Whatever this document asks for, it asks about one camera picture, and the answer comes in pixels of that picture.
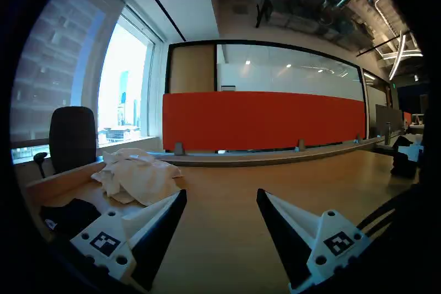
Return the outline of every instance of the wooden desk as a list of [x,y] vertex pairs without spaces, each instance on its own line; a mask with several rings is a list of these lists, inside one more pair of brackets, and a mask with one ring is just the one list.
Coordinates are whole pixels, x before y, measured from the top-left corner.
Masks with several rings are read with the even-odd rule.
[[[158,293],[288,293],[288,278],[256,203],[258,188],[320,215],[336,209],[357,224],[416,180],[390,176],[392,158],[354,151],[314,161],[247,168],[181,168],[187,205],[153,282]],[[113,206],[89,181],[45,205],[73,197],[104,212]]]

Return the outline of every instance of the office chair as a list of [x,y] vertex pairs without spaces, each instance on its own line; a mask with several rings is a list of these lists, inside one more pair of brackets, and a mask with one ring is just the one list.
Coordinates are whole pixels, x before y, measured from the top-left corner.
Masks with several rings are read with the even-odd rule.
[[[93,112],[83,106],[66,106],[52,114],[49,150],[55,174],[96,161],[96,132]],[[34,161],[44,178],[42,164],[46,153],[38,153]]]

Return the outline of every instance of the city skyline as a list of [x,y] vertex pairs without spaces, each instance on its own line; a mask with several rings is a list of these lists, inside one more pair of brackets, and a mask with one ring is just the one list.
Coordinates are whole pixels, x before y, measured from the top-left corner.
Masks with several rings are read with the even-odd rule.
[[116,24],[107,48],[101,75],[98,95],[98,130],[119,125],[118,113],[122,90],[126,93],[124,123],[137,126],[137,123],[133,122],[136,119],[134,108],[136,108],[138,118],[146,53],[145,44],[120,24]]

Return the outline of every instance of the crumpled towel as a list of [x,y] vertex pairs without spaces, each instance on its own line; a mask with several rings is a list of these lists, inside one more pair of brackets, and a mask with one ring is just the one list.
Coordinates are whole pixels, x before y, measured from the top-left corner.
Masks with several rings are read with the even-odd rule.
[[126,204],[137,200],[149,206],[179,191],[173,178],[181,177],[178,167],[159,161],[138,148],[103,152],[106,166],[91,178],[102,183],[107,196]]

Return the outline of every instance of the orange desk divider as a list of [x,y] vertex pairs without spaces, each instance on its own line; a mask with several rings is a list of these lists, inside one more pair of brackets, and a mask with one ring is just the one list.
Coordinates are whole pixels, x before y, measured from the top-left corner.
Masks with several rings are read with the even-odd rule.
[[365,138],[362,101],[276,92],[164,94],[163,144],[173,150],[288,148]]
[[409,114],[403,111],[404,119],[407,120],[407,124],[410,125],[412,123],[412,114]]

